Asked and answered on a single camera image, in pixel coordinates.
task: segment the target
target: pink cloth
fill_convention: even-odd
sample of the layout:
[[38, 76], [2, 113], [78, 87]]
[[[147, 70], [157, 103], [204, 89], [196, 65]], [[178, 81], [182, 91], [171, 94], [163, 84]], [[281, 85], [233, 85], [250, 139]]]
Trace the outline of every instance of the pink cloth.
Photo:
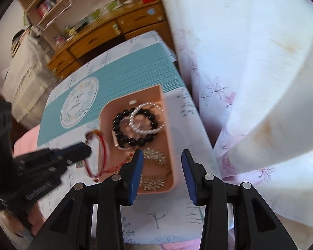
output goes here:
[[27, 131], [14, 145], [14, 157], [37, 149], [39, 125]]
[[[14, 157], [37, 149], [39, 125], [26, 132], [14, 145]], [[201, 239], [186, 242], [160, 244], [163, 250], [198, 250]]]

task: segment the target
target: silver screw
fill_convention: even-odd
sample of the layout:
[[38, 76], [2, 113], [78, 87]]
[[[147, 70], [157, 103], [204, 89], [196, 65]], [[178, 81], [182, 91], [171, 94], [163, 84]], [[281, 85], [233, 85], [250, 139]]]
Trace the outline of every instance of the silver screw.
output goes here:
[[74, 189], [81, 190], [83, 188], [83, 183], [78, 182], [76, 185], [74, 185]]
[[242, 184], [242, 187], [245, 188], [245, 189], [247, 189], [247, 190], [249, 190], [250, 188], [252, 188], [252, 185], [251, 185], [249, 182], [244, 182], [244, 183]]
[[214, 180], [214, 179], [215, 179], [214, 175], [212, 175], [212, 174], [206, 174], [206, 175], [204, 176], [204, 178], [205, 178], [206, 180]]
[[122, 176], [120, 174], [114, 174], [112, 175], [111, 179], [113, 181], [119, 181], [122, 178]]

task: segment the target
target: beige cloth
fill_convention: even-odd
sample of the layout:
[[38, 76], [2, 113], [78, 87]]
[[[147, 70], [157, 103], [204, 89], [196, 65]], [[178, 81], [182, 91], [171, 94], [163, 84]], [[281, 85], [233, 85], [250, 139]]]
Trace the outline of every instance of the beige cloth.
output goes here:
[[2, 93], [6, 101], [12, 103], [12, 115], [17, 122], [22, 121], [45, 95], [33, 110], [30, 121], [24, 119], [25, 124], [32, 127], [40, 123], [43, 103], [51, 92], [47, 89], [53, 89], [58, 83], [58, 78], [47, 67], [53, 54], [40, 33], [32, 28], [12, 58]]

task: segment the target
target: draped fabric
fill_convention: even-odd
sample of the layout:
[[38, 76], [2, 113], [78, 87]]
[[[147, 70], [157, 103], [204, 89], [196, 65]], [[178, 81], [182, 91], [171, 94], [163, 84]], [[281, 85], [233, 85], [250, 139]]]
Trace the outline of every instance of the draped fabric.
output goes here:
[[[163, 0], [225, 181], [251, 182], [313, 242], [313, 3]], [[299, 234], [311, 230], [304, 239]]]

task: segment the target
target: brown stain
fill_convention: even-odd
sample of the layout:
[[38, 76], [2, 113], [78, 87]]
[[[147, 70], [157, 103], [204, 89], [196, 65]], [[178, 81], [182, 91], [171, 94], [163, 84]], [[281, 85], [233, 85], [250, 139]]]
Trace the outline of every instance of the brown stain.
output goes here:
[[289, 53], [294, 53], [296, 51], [296, 48], [294, 48], [293, 46], [289, 45], [289, 44], [282, 44], [274, 39], [270, 39], [273, 43], [275, 43], [276, 45], [278, 45], [279, 47], [282, 47], [284, 50], [288, 51]]
[[255, 133], [253, 140], [261, 144], [268, 144], [271, 147], [274, 146], [272, 141], [271, 123], [269, 119], [265, 119], [261, 127]]

